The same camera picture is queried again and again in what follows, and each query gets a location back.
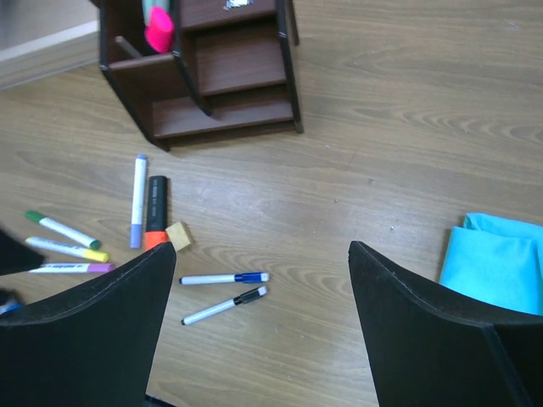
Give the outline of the yellow cap white marker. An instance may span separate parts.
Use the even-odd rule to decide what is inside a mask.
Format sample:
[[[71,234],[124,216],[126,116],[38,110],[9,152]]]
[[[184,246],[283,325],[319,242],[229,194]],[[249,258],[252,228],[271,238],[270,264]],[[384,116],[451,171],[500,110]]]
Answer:
[[[81,259],[89,259],[99,263],[107,263],[109,261],[109,255],[105,252],[68,243],[60,243],[41,237],[28,237],[25,242],[33,248],[54,251],[56,253],[66,254]]]

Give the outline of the pink cap white marker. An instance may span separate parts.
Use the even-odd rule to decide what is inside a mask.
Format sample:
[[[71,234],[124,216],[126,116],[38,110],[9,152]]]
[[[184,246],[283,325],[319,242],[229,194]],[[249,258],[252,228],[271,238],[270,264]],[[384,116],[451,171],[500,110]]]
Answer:
[[[49,263],[37,269],[29,270],[30,273],[65,273],[88,274],[107,273],[115,269],[115,265],[106,263]]]

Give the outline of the pink black highlighter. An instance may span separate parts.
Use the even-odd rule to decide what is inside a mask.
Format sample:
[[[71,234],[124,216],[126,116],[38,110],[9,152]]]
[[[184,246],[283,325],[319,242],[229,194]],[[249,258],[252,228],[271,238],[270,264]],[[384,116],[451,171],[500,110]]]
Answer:
[[[150,48],[156,53],[168,53],[171,50],[174,30],[175,25],[170,15],[163,8],[153,6],[144,31]]]

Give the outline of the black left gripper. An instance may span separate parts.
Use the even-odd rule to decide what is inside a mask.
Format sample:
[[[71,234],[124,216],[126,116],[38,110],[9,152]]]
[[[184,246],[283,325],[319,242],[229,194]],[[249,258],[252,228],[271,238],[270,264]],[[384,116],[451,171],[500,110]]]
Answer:
[[[45,260],[42,254],[0,232],[0,274],[7,276],[39,268]]]

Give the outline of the green cap white marker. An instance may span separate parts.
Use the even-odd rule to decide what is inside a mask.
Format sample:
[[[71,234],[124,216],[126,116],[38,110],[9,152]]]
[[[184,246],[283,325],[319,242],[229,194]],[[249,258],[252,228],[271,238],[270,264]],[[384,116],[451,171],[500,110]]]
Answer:
[[[25,218],[64,237],[68,237],[70,240],[77,242],[86,248],[99,250],[102,246],[102,243],[97,238],[90,237],[87,234],[56,221],[40,212],[27,210],[25,212]]]

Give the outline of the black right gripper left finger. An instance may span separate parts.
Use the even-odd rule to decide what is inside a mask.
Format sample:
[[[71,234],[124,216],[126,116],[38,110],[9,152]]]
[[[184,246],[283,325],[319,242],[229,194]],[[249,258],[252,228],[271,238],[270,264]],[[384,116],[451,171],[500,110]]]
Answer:
[[[3,406],[144,406],[176,266],[162,243],[1,316]]]

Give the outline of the lavender cap white marker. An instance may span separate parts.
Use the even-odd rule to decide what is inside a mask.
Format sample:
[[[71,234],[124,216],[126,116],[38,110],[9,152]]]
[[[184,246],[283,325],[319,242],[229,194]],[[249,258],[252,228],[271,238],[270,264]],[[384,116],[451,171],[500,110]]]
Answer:
[[[132,213],[130,230],[130,248],[137,249],[142,244],[143,234],[143,206],[145,198],[145,186],[147,178],[147,157],[139,154],[135,159]]]

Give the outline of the orange black highlighter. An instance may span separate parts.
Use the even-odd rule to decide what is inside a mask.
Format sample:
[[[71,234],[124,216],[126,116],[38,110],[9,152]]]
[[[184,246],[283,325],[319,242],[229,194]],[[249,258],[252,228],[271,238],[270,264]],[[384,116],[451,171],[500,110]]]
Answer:
[[[148,180],[148,207],[144,233],[144,249],[168,241],[168,179],[165,176],[150,176]]]

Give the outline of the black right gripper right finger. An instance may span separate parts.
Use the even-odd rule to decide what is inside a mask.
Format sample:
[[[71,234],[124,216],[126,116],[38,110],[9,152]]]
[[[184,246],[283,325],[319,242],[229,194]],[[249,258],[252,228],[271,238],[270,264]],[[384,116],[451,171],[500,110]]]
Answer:
[[[540,406],[542,319],[469,298],[363,242],[350,280],[381,406]]]

